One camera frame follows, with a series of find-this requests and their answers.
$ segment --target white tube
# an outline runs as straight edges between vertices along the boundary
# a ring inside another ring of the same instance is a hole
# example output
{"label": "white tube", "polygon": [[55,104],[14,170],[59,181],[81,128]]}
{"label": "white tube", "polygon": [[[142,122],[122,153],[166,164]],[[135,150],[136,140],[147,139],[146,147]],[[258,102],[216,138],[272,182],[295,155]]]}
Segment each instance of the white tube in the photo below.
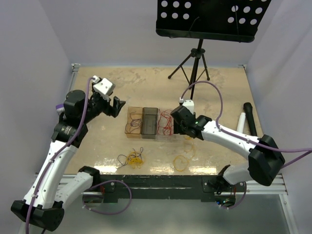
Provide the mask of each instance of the white tube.
{"label": "white tube", "polygon": [[238,125],[237,125],[237,129],[236,129],[237,132],[243,133],[245,120],[246,120],[246,114],[245,114],[245,112],[243,112],[239,116]]}

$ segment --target floor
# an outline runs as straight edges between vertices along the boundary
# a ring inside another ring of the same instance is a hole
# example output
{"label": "floor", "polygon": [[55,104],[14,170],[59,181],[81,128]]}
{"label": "floor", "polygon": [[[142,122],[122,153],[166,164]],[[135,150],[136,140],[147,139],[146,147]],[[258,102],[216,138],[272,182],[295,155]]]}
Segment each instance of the floor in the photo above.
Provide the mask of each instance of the floor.
{"label": "floor", "polygon": [[[108,78],[116,88],[113,96],[126,101],[117,118],[102,114],[88,124],[89,132],[78,152],[70,161],[65,173],[76,174],[82,166],[91,166],[102,174],[137,175],[215,175],[225,165],[239,164],[245,159],[217,144],[194,139],[195,156],[183,172],[175,170],[173,160],[177,155],[190,158],[184,152],[183,136],[173,136],[169,140],[130,139],[124,133],[127,122],[128,106],[158,107],[174,109],[188,83],[181,70],[171,78],[168,75],[174,67],[81,67],[74,89],[85,89],[86,81],[93,75]],[[190,76],[191,67],[185,67]],[[220,124],[236,129],[243,104],[250,102],[254,106],[246,74],[243,68],[209,68],[211,82],[220,90],[224,99],[224,111]],[[212,86],[199,84],[194,95],[195,112],[215,119],[220,111],[220,100]],[[254,108],[254,118],[259,136],[262,131]],[[248,134],[245,123],[244,133]],[[128,155],[132,149],[143,147],[144,164],[133,169],[130,165],[121,167],[117,160],[120,154]]]}

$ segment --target music stand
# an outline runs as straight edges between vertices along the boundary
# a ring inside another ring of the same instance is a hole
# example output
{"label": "music stand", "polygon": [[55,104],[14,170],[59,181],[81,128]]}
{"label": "music stand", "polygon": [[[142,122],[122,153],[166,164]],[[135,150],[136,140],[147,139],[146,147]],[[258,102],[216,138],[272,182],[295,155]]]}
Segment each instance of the music stand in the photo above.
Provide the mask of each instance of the music stand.
{"label": "music stand", "polygon": [[[202,49],[204,39],[252,42],[271,0],[158,0],[156,33],[162,37],[199,39],[184,61],[168,76],[181,68],[189,84],[206,72],[210,80]],[[190,80],[183,64],[195,58]],[[200,58],[204,71],[196,79]],[[193,99],[195,85],[192,87]]]}

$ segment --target white wall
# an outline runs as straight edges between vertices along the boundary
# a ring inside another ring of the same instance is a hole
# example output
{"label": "white wall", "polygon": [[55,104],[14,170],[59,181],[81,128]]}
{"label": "white wall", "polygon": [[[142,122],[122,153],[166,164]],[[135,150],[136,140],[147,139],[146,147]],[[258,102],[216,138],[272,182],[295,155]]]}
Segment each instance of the white wall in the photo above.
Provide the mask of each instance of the white wall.
{"label": "white wall", "polygon": [[[39,1],[71,62],[177,65],[197,47],[196,39],[169,39],[156,34],[157,0]],[[254,42],[204,41],[208,64],[246,64],[281,1],[271,2]]]}
{"label": "white wall", "polygon": [[[311,9],[312,1],[284,0],[247,65],[261,126],[280,148],[312,146]],[[301,234],[312,230],[311,167],[309,155],[283,170]]]}
{"label": "white wall", "polygon": [[23,199],[46,157],[70,73],[39,1],[0,1],[1,233],[19,229],[10,207]]}

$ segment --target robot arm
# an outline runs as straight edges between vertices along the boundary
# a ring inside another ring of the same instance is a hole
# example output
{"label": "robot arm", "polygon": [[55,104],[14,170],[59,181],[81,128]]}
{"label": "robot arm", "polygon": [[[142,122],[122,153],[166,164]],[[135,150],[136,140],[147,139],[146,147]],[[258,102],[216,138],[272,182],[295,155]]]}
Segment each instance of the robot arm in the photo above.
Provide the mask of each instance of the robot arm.
{"label": "robot arm", "polygon": [[[186,100],[171,112],[175,120],[174,131],[180,134],[187,134],[193,138],[211,141],[222,145],[247,159],[247,162],[222,169],[217,178],[216,186],[219,193],[223,189],[242,181],[255,180],[261,185],[270,186],[285,160],[281,153],[261,148],[250,142],[243,141],[235,136],[220,131],[216,122],[206,116],[194,115],[194,103]],[[248,136],[229,128],[220,128],[237,136],[245,137],[257,143],[277,148],[274,140],[267,135],[262,138]]]}
{"label": "robot arm", "polygon": [[[88,100],[87,112],[81,131],[71,145],[62,150],[57,158],[51,162],[51,157],[76,133],[82,117],[85,98],[88,98],[82,90],[73,90],[66,95],[65,111],[60,115],[58,124],[54,128],[50,149],[38,177],[24,199],[14,201],[11,206],[11,211],[22,221],[26,221],[27,211],[41,175],[44,175],[44,177],[40,182],[35,202],[32,205],[30,224],[49,231],[54,231],[59,226],[64,216],[64,210],[83,191],[100,182],[98,170],[83,167],[71,182],[57,191],[69,161],[88,132],[86,124],[100,113],[117,117],[124,106],[125,101],[120,101],[117,97],[114,97],[113,106],[110,105],[111,99],[109,96],[113,93],[114,88],[115,85],[108,79],[94,76],[92,95]],[[51,163],[51,165],[45,172],[48,163]]]}

